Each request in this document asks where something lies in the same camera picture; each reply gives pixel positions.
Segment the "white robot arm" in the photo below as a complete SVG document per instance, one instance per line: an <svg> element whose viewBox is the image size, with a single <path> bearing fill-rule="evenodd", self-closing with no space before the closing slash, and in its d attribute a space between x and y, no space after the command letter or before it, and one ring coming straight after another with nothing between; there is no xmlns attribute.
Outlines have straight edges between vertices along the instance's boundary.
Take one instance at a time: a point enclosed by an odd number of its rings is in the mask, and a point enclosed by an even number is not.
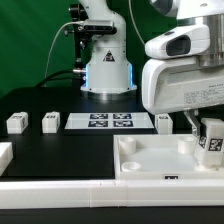
<svg viewBox="0 0 224 224"><path fill-rule="evenodd" d="M84 30L93 35L86 65L86 93L106 97L136 88L126 59L126 25L106 0L79 0L87 12ZM142 103L156 115L224 104L224 0L150 0L177 26L148 41L142 71Z"/></svg>

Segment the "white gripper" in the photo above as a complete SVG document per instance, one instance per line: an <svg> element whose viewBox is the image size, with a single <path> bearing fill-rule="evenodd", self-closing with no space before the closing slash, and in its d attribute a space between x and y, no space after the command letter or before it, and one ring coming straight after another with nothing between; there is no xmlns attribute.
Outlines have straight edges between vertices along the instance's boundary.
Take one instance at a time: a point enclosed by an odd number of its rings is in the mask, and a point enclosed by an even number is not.
<svg viewBox="0 0 224 224"><path fill-rule="evenodd" d="M185 111L199 137L197 109L224 104L224 66L201 68L196 57L150 59L142 72L142 103L154 115Z"/></svg>

